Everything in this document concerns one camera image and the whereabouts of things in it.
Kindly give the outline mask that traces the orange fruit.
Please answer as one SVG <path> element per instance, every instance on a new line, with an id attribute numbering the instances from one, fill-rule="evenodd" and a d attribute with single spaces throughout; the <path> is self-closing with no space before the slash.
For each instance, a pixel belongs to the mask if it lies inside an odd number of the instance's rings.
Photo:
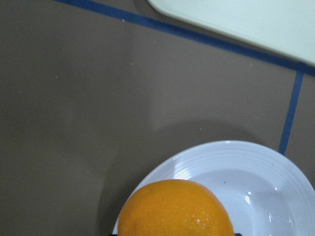
<path id="1" fill-rule="evenodd" d="M 135 191 L 118 218 L 119 236 L 233 236 L 227 211 L 206 187 L 163 180 Z"/>

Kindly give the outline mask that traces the cream bear tray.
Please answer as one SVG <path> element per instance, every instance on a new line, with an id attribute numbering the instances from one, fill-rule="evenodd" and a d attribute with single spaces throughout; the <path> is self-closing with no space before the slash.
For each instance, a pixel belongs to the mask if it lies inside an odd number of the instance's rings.
<path id="1" fill-rule="evenodd" d="M 313 0 L 151 0 L 159 13 L 314 65 Z"/>

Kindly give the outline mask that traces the white round plate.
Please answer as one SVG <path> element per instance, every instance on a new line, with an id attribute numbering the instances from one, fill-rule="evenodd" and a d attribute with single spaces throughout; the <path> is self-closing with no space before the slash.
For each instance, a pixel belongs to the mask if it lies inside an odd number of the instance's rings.
<path id="1" fill-rule="evenodd" d="M 243 236 L 312 236 L 315 191 L 282 154 L 245 141 L 217 141 L 186 149 L 139 183 L 188 179 L 210 189 Z"/>

